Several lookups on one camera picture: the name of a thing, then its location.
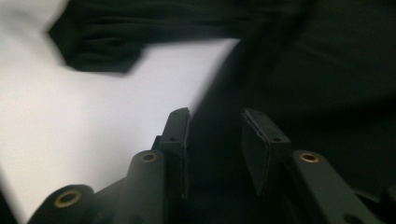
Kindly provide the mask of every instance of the black t-shirt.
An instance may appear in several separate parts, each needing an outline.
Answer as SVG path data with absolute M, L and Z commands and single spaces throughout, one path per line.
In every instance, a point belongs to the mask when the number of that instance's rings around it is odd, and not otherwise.
M 396 6 L 242 2 L 72 0 L 49 33 L 81 71 L 125 72 L 145 43 L 242 39 L 191 121 L 191 194 L 176 223 L 281 223 L 248 176 L 244 107 L 266 113 L 293 149 L 320 153 L 354 190 L 379 198 L 396 184 Z

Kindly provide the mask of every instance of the white surface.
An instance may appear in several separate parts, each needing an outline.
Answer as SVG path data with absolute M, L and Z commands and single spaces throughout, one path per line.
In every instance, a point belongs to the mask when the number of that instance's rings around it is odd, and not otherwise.
M 0 1 L 1 187 L 25 223 L 58 188 L 102 189 L 194 109 L 235 40 L 150 46 L 120 77 L 62 66 L 44 33 L 64 1 Z

